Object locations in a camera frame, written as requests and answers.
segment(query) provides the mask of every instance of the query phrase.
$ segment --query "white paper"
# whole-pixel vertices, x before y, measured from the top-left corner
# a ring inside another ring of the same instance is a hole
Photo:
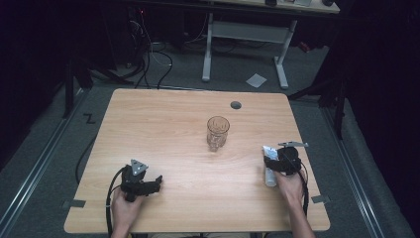
[[[252,87],[260,87],[266,79],[258,74],[254,74],[250,79],[247,80],[247,83]]]

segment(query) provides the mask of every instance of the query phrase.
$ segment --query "black tape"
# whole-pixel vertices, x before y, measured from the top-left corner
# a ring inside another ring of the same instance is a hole
[[[76,199],[71,200],[71,201],[65,200],[62,203],[62,209],[69,209],[71,207],[81,207],[81,208],[83,208],[84,204],[86,204],[85,200],[76,200]]]

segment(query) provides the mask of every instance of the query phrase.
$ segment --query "white desk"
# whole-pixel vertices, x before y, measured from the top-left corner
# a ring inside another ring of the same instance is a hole
[[[264,0],[215,0],[214,2],[220,3],[231,3],[231,4],[245,4],[245,5],[255,5],[259,7],[268,7],[264,4]],[[321,0],[312,0],[310,6],[300,6],[297,4],[280,2],[277,1],[278,9],[287,9],[287,10],[296,10],[296,11],[307,11],[307,12],[317,12],[317,13],[333,13],[338,14],[340,9],[336,4],[333,4],[331,7],[327,7],[322,4]],[[288,28],[278,28],[278,27],[269,27],[261,25],[250,25],[250,24],[240,24],[240,23],[231,23],[231,22],[222,22],[214,21],[213,14],[210,14],[208,21],[208,31],[207,31],[207,47],[206,54],[204,57],[204,66],[203,66],[203,81],[210,80],[210,71],[211,71],[211,45],[213,37],[219,38],[231,38],[231,39],[241,39],[249,41],[258,41],[258,42],[270,42],[276,44],[282,44],[282,48],[278,54],[278,57],[274,58],[274,64],[277,69],[277,75],[280,82],[280,86],[283,89],[288,88],[287,78],[284,73],[283,61],[287,53],[287,49],[290,45],[290,41],[293,37],[293,33],[296,27],[297,21],[293,20],[290,23]]]

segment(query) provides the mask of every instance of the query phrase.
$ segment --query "equipment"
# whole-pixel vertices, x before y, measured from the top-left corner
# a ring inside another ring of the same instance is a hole
[[[305,215],[307,215],[309,204],[308,173],[305,166],[302,164],[302,161],[298,158],[299,153],[294,147],[308,147],[309,145],[307,143],[293,141],[278,143],[278,145],[283,146],[283,148],[277,150],[277,160],[273,160],[268,156],[263,156],[265,166],[272,171],[282,173],[284,176],[292,176],[296,173],[300,176],[304,193],[303,211],[305,212]],[[300,172],[301,166],[305,169],[306,179]]]
[[[146,170],[149,167],[136,160],[131,160],[131,165],[126,165],[121,168],[114,176],[108,189],[108,195],[106,199],[106,220],[108,225],[108,235],[112,235],[112,223],[111,223],[111,193],[115,189],[114,182],[119,174],[121,175],[121,190],[126,193],[126,200],[133,202],[137,196],[148,196],[152,193],[159,192],[162,176],[159,176],[155,181],[143,181]]]

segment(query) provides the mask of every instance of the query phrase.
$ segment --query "human hand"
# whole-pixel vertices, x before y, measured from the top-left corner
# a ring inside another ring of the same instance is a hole
[[[130,202],[126,200],[126,193],[119,187],[114,190],[114,198],[111,205],[114,223],[112,238],[126,238],[128,236],[130,228],[139,215],[140,206],[144,199],[144,196],[137,196],[136,200]]]
[[[302,179],[298,173],[292,176],[284,176],[282,173],[274,172],[277,178],[278,188],[282,197],[287,201],[288,205],[301,203],[303,196]]]
[[[307,180],[304,176],[304,172],[299,171],[299,174],[296,173],[293,176],[284,176],[279,172],[274,172],[274,174],[277,178],[280,193],[287,203],[293,237],[315,238],[315,234],[312,231],[302,208],[302,196],[304,191],[302,178],[299,174]]]

